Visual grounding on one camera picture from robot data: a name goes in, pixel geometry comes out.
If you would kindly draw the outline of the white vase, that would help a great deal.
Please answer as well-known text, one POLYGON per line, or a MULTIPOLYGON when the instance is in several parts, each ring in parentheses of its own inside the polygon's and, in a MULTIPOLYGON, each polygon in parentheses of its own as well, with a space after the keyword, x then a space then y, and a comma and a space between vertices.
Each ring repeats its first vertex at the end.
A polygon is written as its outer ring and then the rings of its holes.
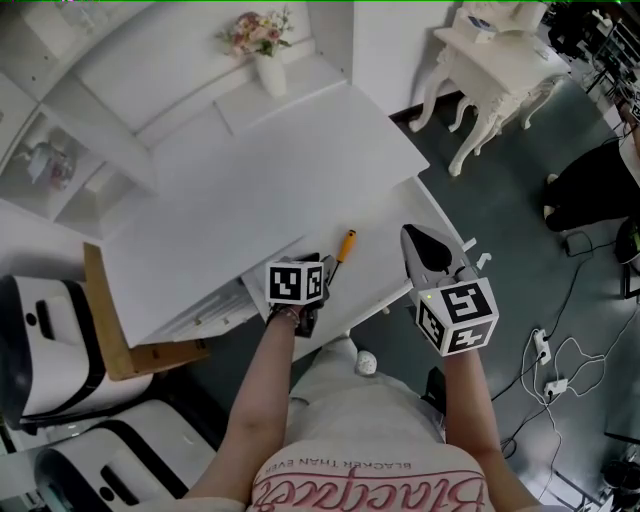
POLYGON ((262 86, 270 96, 278 98, 287 93, 285 68, 279 54, 256 54, 255 64, 262 86))

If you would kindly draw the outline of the white carved dressing table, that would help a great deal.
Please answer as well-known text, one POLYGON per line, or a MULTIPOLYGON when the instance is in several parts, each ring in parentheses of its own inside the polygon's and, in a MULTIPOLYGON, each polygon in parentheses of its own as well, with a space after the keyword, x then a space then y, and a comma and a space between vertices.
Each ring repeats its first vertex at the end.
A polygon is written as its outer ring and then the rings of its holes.
POLYGON ((409 128, 416 133, 426 126, 443 84, 462 92, 449 130, 460 127, 469 107, 476 109, 476 121, 449 164, 450 175, 458 176, 465 159, 479 155, 514 118, 529 129, 532 116, 569 77, 570 66, 537 36, 547 8, 542 0, 464 2, 449 27, 434 31, 444 47, 427 77, 422 112, 409 128), (497 32, 480 33, 469 15, 491 22, 497 32))

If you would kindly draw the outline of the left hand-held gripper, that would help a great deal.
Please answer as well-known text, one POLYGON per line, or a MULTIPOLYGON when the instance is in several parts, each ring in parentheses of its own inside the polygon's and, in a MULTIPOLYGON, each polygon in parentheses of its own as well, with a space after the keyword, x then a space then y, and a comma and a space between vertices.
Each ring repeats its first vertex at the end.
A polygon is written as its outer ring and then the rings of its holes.
POLYGON ((330 297, 330 284, 337 267, 332 255, 318 253, 301 258, 283 257, 266 264, 265 299, 270 306, 267 322, 286 308, 299 307, 295 335, 311 338, 318 312, 330 297))

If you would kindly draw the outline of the brown cardboard box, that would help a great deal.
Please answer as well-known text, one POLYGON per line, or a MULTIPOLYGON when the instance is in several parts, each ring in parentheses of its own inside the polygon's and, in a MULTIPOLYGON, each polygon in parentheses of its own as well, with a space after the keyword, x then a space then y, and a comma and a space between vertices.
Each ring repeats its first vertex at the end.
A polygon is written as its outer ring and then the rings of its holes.
POLYGON ((101 249, 84 243, 83 253, 87 301, 105 369, 112 380, 162 373, 209 356, 202 339, 130 348, 109 289, 101 249))

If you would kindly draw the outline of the black stand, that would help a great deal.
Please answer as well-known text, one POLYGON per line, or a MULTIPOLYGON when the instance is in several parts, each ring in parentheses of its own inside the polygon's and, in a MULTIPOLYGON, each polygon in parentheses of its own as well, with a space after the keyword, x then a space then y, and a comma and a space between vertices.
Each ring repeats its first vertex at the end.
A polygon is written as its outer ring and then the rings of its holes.
POLYGON ((446 414, 446 383, 444 373, 434 366, 428 373, 422 400, 434 407, 440 414, 446 414))

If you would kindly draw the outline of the person's grey trousers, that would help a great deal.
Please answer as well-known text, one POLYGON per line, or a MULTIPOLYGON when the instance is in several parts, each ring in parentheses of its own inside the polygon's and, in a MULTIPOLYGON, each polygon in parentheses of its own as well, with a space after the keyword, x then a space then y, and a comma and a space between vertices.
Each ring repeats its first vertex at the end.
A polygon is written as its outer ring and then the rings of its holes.
POLYGON ((285 442, 439 442, 438 413, 403 382, 356 372, 358 351, 342 335, 323 346, 293 386, 285 442))

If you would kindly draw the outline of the person's printed shirt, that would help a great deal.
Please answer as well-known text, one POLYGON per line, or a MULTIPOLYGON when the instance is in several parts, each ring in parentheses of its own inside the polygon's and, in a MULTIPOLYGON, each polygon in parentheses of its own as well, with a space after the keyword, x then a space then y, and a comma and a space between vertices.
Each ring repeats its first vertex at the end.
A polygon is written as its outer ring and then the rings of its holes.
POLYGON ((305 441, 257 473, 251 512, 494 512, 485 475, 434 442, 305 441))

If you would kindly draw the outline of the clear glass jar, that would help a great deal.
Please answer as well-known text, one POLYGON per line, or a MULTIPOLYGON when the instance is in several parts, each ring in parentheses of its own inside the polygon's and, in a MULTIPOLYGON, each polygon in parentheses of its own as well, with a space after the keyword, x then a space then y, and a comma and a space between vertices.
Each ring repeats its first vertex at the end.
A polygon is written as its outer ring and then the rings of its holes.
POLYGON ((63 190, 75 172, 74 160, 48 142, 38 143, 27 156, 27 173, 31 183, 46 182, 63 190))

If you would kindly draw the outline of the person's right forearm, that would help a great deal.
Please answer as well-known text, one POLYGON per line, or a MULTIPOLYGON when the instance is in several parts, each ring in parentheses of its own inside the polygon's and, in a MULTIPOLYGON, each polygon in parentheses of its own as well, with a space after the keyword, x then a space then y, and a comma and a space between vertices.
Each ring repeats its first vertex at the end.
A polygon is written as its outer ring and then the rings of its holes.
POLYGON ((468 453, 481 467, 496 512, 537 507, 509 467, 501 450, 496 416, 477 350, 444 358, 446 441, 468 453))

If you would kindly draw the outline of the orange handle screwdriver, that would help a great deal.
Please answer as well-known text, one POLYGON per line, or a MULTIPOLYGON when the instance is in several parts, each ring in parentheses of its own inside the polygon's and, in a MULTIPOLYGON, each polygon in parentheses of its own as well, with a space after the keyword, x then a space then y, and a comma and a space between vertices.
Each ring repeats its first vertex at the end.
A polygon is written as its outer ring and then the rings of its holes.
POLYGON ((340 247, 340 250, 339 250, 339 252, 338 252, 338 255, 337 255, 337 257, 336 257, 337 267, 336 267, 335 273, 334 273, 334 275, 333 275, 333 279, 331 280, 331 283, 332 283, 332 281, 334 280, 334 278, 335 278, 335 276, 336 276, 336 274, 337 274, 337 270, 338 270, 338 268, 339 268, 339 267, 340 267, 340 266, 345 262, 345 260, 347 259, 347 257, 348 257, 348 255, 349 255, 349 253, 351 252, 352 248, 353 248, 353 247, 354 247, 354 245, 355 245, 355 242, 356 242, 356 231, 355 231, 355 230, 350 229, 350 230, 346 233, 346 235, 345 235, 345 237, 344 237, 344 239, 343 239, 342 245, 341 245, 341 247, 340 247))

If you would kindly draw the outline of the white black machine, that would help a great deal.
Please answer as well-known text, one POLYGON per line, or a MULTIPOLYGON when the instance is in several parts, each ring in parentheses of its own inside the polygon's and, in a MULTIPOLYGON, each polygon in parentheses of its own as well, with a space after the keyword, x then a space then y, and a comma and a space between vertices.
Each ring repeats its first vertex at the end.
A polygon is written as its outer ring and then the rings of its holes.
POLYGON ((134 512, 183 498, 215 454, 186 416, 153 399, 43 449, 34 480, 51 512, 134 512))
POLYGON ((11 429, 108 415, 152 379, 109 377, 84 283, 0 277, 0 414, 11 429))

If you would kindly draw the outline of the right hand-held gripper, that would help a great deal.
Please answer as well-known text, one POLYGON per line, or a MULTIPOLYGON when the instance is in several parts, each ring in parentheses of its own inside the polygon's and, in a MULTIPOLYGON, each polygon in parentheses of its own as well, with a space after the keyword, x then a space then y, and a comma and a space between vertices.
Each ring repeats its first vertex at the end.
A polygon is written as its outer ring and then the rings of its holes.
POLYGON ((414 324, 443 357, 489 343, 499 311, 489 280, 480 277, 462 246, 423 225, 400 235, 407 276, 415 291, 414 324))

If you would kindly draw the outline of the person's left forearm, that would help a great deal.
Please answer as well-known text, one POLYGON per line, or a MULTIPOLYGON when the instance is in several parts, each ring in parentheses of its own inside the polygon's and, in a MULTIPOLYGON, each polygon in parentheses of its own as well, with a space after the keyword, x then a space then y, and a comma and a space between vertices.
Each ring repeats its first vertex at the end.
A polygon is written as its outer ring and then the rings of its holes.
POLYGON ((263 464, 284 443, 299 307, 268 322, 236 395, 223 441, 212 463, 186 494, 248 504, 263 464))

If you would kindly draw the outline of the pink flower bouquet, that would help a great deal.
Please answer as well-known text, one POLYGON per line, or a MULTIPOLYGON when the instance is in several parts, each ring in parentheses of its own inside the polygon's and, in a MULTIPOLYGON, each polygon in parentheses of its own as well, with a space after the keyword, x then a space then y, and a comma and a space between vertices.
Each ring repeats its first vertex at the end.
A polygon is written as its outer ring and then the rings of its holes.
POLYGON ((265 15, 253 11, 243 13, 228 28, 217 33, 216 38, 228 55, 274 57, 281 48, 292 46, 288 33, 293 30, 291 9, 285 4, 281 10, 265 15))

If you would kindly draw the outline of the white shelf cabinet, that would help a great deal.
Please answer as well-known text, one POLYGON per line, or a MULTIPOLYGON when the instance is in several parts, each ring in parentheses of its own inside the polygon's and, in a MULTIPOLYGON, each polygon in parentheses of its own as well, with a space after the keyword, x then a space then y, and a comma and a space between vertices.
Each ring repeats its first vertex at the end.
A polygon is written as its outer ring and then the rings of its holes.
MULTIPOLYGON (((86 280, 101 249, 130 347, 223 331, 232 219, 272 179, 393 187, 427 160, 370 96, 406 23, 375 3, 301 2, 274 98, 217 32, 257 3, 0 2, 0 275, 86 280), (74 160, 32 184, 28 153, 74 160)), ((245 285, 244 300, 260 311, 245 285)))

